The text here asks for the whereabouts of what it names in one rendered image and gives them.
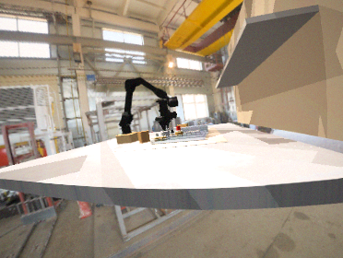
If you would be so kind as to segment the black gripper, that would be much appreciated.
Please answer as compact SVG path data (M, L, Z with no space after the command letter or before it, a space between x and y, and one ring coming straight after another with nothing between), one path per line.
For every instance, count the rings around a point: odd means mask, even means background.
M163 131L166 131L166 125L167 125L167 128L169 128L170 120L173 120L172 117L168 117L168 118L166 117L167 111L168 111L168 108L161 108L159 110L160 117L155 118L155 122L159 121L158 123L162 127Z

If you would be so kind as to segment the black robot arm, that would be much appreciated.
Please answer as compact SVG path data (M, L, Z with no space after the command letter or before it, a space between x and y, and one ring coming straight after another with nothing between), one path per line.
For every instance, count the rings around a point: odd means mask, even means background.
M147 89L155 93L159 98L166 99L166 100L159 100L157 99L156 102L159 103L160 109L161 108L168 108L170 107L178 107L179 102L177 99L177 96L169 97L167 95L167 92L165 90L161 90L159 88L155 88L147 80L145 80L143 77L134 78L134 79L127 79L125 81L125 104L124 104L124 113L122 114L121 121L118 123L119 126L122 128L122 134L121 135L127 135L133 133L131 130L131 124L134 119L134 114L131 113L132 109L132 99L133 99L133 92L135 91L136 87L139 85L145 86ZM168 101L168 105L167 105ZM166 117L172 117L176 118L177 113L176 111L170 112L170 110L167 111Z

